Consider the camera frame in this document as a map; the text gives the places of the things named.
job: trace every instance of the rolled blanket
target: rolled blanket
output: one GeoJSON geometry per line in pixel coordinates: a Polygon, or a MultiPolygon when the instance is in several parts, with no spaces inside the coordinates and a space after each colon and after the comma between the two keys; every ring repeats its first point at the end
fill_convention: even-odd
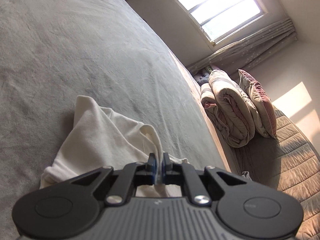
{"type": "MultiPolygon", "coordinates": [[[[215,69],[209,76],[209,86],[213,93],[214,103],[212,109],[206,112],[217,112],[209,118],[220,130],[225,141],[232,147],[241,147],[251,140],[255,133],[255,125],[251,113],[242,98],[238,88],[223,70],[215,69]]],[[[201,89],[207,92],[207,86],[201,89]]],[[[207,98],[208,93],[202,93],[202,99],[207,98]]]]}

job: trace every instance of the white cloth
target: white cloth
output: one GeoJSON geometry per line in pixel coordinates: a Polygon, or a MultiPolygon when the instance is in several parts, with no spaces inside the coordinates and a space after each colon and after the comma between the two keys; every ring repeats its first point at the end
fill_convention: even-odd
{"type": "MultiPolygon", "coordinates": [[[[91,97],[78,96],[73,130],[62,144],[52,166],[41,176],[40,188],[53,185],[105,165],[115,170],[132,162],[146,162],[154,153],[158,173],[161,170],[163,150],[156,130],[137,122],[111,108],[100,107],[91,97]]],[[[170,156],[171,161],[182,163],[187,159],[170,156]]],[[[178,187],[141,186],[139,196],[166,197],[179,195],[178,187]]]]}

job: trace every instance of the window frame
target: window frame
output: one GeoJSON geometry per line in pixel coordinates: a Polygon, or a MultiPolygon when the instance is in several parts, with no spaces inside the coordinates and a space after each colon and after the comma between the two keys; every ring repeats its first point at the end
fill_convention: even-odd
{"type": "Polygon", "coordinates": [[[174,0],[187,14],[188,16],[192,19],[192,21],[194,22],[194,24],[196,24],[196,26],[200,29],[200,31],[205,35],[205,37],[208,39],[208,41],[215,46],[216,44],[222,42],[223,40],[225,40],[227,37],[231,36],[232,34],[234,34],[235,32],[241,30],[242,28],[247,27],[249,24],[251,24],[252,22],[260,19],[261,17],[263,17],[264,15],[266,15],[268,13],[268,10],[266,9],[266,7],[263,5],[261,0],[254,0],[256,5],[258,6],[260,13],[256,14],[255,16],[251,17],[250,19],[246,20],[245,22],[241,23],[240,25],[236,26],[235,28],[233,28],[232,30],[226,32],[225,34],[219,36],[217,39],[215,39],[214,41],[211,40],[211,38],[209,37],[209,35],[204,31],[204,29],[202,28],[202,25],[204,25],[204,22],[209,22],[211,19],[213,19],[214,17],[218,16],[215,15],[214,17],[212,17],[210,20],[206,20],[204,22],[202,22],[202,25],[200,23],[198,23],[198,21],[192,16],[192,12],[195,11],[198,7],[200,7],[202,4],[204,4],[205,2],[207,2],[208,0],[194,6],[193,8],[191,8],[190,10],[187,10],[180,2],[179,0],[174,0]]]}

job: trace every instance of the folded fabric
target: folded fabric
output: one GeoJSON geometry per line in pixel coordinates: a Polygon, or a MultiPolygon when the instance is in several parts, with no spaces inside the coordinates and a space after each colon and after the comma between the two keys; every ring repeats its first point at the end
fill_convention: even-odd
{"type": "MultiPolygon", "coordinates": [[[[122,169],[132,162],[146,162],[154,153],[161,172],[163,150],[156,130],[111,108],[100,107],[93,98],[78,96],[73,130],[62,144],[52,166],[41,176],[40,188],[79,176],[102,166],[122,169]]],[[[187,162],[170,156],[177,163],[187,162]]],[[[140,186],[139,196],[179,195],[178,187],[140,186]]]]}
{"type": "Polygon", "coordinates": [[[273,105],[270,98],[265,93],[261,84],[246,71],[239,69],[239,86],[248,94],[251,101],[256,106],[261,121],[269,135],[276,136],[277,121],[273,105]]]}
{"type": "Polygon", "coordinates": [[[260,115],[259,115],[259,112],[258,112],[256,106],[251,101],[251,99],[246,94],[246,92],[244,92],[236,82],[234,82],[234,81],[232,81],[232,82],[235,85],[235,87],[239,90],[240,95],[242,96],[244,102],[246,103],[246,105],[247,105],[247,107],[248,107],[248,109],[249,109],[249,111],[251,113],[251,116],[252,116],[253,121],[254,121],[254,125],[256,127],[256,131],[260,135],[262,135],[263,137],[268,138],[269,134],[268,134],[267,130],[264,128],[264,126],[262,124],[262,121],[261,121],[261,118],[260,118],[260,115]]]}
{"type": "Polygon", "coordinates": [[[211,72],[209,85],[225,118],[226,127],[221,127],[221,133],[226,142],[233,147],[246,145],[254,136],[255,124],[238,88],[228,74],[219,69],[211,72]]]}

